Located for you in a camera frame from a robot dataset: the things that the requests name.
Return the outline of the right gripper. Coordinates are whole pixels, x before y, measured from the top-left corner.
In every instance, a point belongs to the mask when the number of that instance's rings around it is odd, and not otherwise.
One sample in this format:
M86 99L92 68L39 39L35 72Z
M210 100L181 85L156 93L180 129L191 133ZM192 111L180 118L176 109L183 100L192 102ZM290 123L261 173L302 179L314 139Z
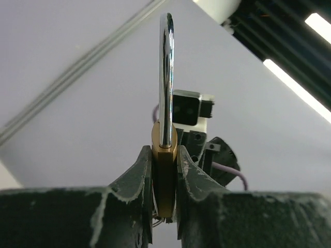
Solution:
M218 163L240 171L235 153L224 140L214 137L208 141L204 132L184 131L179 128L177 136L177 144L185 146L192 161L220 185L225 187L237 177L213 166L213 163Z

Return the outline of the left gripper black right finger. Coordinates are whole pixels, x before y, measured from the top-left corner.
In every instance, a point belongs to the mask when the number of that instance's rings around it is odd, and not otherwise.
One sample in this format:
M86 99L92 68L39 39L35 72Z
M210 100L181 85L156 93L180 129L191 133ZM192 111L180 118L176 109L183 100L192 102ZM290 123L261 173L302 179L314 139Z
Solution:
M321 194L231 192L177 150L177 236L182 247L330 247Z

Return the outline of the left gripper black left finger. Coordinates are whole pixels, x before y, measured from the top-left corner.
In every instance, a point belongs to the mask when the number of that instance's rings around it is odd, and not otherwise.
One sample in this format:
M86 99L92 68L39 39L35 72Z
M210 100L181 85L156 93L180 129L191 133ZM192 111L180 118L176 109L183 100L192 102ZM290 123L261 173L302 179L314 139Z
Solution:
M1 247L148 247L152 151L105 187L1 191Z

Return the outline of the long-shackle brass padlock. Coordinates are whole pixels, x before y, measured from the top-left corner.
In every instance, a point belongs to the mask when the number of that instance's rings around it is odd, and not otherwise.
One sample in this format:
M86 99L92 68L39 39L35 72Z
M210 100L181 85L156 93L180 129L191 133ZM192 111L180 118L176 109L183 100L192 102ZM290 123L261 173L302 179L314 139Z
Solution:
M160 17L158 119L152 128L152 172L155 208L170 218L175 202L177 132L173 125L174 23L170 13Z

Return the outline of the long padlock keys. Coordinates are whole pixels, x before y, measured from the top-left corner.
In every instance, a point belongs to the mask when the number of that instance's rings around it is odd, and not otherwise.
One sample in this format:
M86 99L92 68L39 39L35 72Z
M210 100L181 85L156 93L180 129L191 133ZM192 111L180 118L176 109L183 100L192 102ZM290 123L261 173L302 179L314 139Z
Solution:
M152 221L152 228L159 226L162 223L165 223L167 218L155 217Z

